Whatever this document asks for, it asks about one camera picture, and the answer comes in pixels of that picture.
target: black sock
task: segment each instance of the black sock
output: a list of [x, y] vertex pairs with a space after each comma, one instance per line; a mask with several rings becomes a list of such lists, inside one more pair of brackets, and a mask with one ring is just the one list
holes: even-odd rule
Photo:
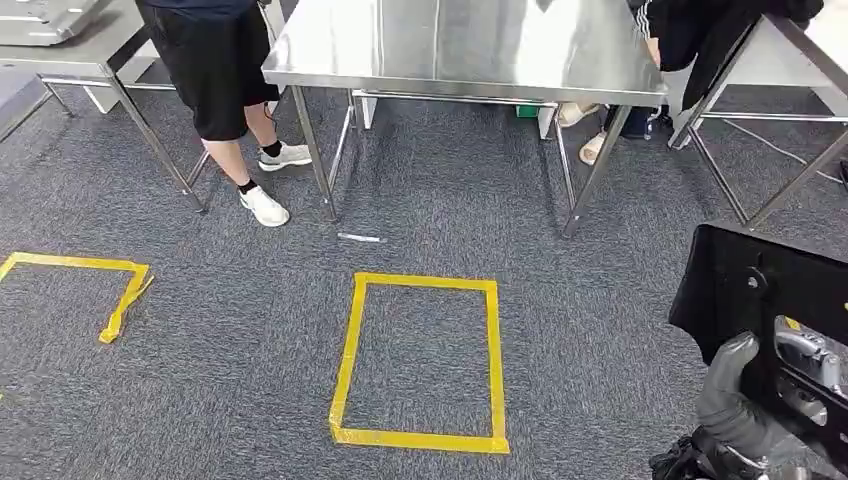
[[258, 187], [258, 185], [256, 185], [256, 182], [254, 182], [253, 180], [248, 180], [247, 183], [245, 183], [244, 185], [238, 185], [238, 187], [239, 187], [239, 192], [241, 192], [242, 194], [245, 194], [245, 193], [249, 192], [251, 188]]
[[262, 147], [262, 151], [267, 153], [271, 157], [278, 156], [282, 150], [283, 150], [283, 144], [280, 143], [279, 140], [272, 143], [271, 145], [268, 145], [267, 147]]

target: white sneaker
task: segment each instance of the white sneaker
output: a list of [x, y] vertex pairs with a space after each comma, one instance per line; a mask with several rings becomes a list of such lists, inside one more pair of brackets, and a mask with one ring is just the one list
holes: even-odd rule
[[285, 225], [291, 217], [289, 211], [269, 197], [260, 186], [251, 188], [247, 193], [239, 192], [239, 197], [241, 205], [253, 212], [256, 220], [266, 227]]
[[312, 156], [309, 155], [309, 147], [306, 145], [286, 145], [276, 157], [272, 157], [259, 149], [259, 168], [266, 172], [276, 172], [289, 165], [309, 165]]

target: foot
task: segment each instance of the foot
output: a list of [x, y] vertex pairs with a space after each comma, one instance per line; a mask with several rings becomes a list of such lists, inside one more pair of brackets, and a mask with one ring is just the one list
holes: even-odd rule
[[601, 132], [595, 135], [594, 138], [589, 140], [586, 145], [580, 149], [580, 161], [589, 165], [590, 167], [595, 165], [595, 160], [598, 159], [598, 154], [601, 153], [601, 147], [604, 145], [604, 141], [607, 139], [607, 134]]
[[594, 104], [581, 105], [579, 103], [563, 103], [559, 107], [559, 126], [562, 128], [573, 127], [580, 120], [598, 111]]
[[272, 157], [259, 149], [259, 168], [266, 172], [276, 172], [289, 165], [308, 165], [312, 163], [309, 147], [306, 145], [286, 145], [276, 157]]
[[256, 220], [266, 227], [279, 227], [289, 221], [289, 211], [269, 197], [262, 187], [253, 187], [247, 193], [239, 192], [239, 197], [241, 205], [253, 212]]

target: yellow tape square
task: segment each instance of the yellow tape square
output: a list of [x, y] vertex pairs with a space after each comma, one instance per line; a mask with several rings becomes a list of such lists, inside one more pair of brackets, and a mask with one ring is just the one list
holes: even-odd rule
[[[480, 290], [486, 295], [486, 332], [489, 344], [489, 393], [492, 408], [492, 436], [440, 435], [434, 433], [396, 432], [343, 428], [347, 394], [350, 390], [359, 332], [365, 309], [368, 284], [398, 285], [426, 288], [456, 288]], [[389, 275], [382, 273], [354, 274], [353, 303], [347, 327], [342, 363], [336, 381], [336, 392], [330, 406], [330, 431], [336, 443], [401, 448], [426, 448], [475, 453], [509, 453], [506, 440], [506, 408], [504, 405], [501, 339], [498, 324], [498, 284], [494, 280], [464, 280], [459, 278]]]
[[0, 265], [0, 281], [6, 277], [9, 270], [18, 263], [32, 263], [35, 265], [52, 265], [58, 267], [79, 267], [79, 268], [95, 268], [101, 270], [126, 270], [133, 272], [133, 277], [127, 285], [124, 294], [118, 301], [118, 307], [109, 316], [109, 324], [100, 331], [99, 339], [103, 343], [112, 343], [113, 340], [121, 333], [121, 323], [123, 315], [127, 307], [134, 302], [139, 295], [150, 285], [153, 277], [142, 286], [144, 276], [147, 274], [148, 265], [133, 263], [128, 260], [111, 260], [107, 258], [83, 258], [83, 257], [62, 257], [56, 255], [39, 255], [36, 253], [14, 252], [9, 255], [9, 258]]

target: black shorts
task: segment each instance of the black shorts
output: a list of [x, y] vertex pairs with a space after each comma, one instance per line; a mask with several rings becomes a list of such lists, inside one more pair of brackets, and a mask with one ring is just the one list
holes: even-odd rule
[[177, 93], [194, 112], [200, 138], [236, 140], [247, 133], [245, 106], [280, 99], [262, 75], [271, 47], [258, 5], [225, 20], [192, 19], [141, 2], [138, 9]]

